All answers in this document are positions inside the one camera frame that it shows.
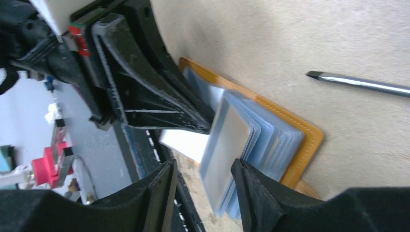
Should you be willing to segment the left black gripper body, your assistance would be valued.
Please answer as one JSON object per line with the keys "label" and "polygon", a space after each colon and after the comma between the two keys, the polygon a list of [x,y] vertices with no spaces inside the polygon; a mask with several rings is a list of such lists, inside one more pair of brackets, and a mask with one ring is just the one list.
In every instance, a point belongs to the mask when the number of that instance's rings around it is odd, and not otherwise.
{"label": "left black gripper body", "polygon": [[27,1],[0,2],[0,67],[6,71],[0,83],[1,94],[16,84],[19,71],[52,76],[76,88],[91,111],[90,121],[98,128],[109,125],[107,95],[92,80],[83,56],[71,49],[69,43],[59,42]]}

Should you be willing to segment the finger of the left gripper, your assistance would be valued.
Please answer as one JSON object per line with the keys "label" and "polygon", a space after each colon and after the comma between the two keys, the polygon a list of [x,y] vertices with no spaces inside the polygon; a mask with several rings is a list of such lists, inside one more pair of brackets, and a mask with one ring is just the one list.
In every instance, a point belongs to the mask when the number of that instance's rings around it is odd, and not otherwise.
{"label": "finger of the left gripper", "polygon": [[148,61],[125,16],[109,13],[92,27],[115,113],[137,129],[209,134],[212,111],[193,105]]}
{"label": "finger of the left gripper", "polygon": [[207,123],[214,111],[200,99],[167,51],[148,0],[127,0],[123,12],[130,29],[150,65],[170,86],[182,95]]}

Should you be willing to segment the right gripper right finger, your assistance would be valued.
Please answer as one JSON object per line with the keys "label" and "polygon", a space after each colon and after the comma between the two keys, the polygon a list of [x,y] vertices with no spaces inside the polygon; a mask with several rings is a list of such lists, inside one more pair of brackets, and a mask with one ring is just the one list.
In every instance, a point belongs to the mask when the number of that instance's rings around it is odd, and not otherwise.
{"label": "right gripper right finger", "polygon": [[407,232],[408,187],[349,188],[321,201],[267,177],[248,162],[231,167],[246,232]]}

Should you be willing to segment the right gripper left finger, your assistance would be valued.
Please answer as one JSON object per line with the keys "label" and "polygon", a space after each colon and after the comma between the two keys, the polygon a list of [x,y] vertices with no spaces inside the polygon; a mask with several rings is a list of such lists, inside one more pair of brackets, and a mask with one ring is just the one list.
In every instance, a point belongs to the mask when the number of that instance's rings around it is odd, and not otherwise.
{"label": "right gripper left finger", "polygon": [[51,190],[3,190],[3,232],[168,232],[177,164],[169,160],[124,189],[83,205]]}

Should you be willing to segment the mustard yellow card holder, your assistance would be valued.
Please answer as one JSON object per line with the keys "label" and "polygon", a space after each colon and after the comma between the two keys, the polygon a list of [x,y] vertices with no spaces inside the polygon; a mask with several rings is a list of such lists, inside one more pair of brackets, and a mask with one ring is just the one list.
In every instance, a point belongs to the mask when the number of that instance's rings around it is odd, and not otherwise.
{"label": "mustard yellow card holder", "polygon": [[291,189],[300,188],[323,131],[195,61],[181,58],[179,66],[216,113],[199,165],[214,215],[240,218],[237,190],[228,170],[236,158]]}

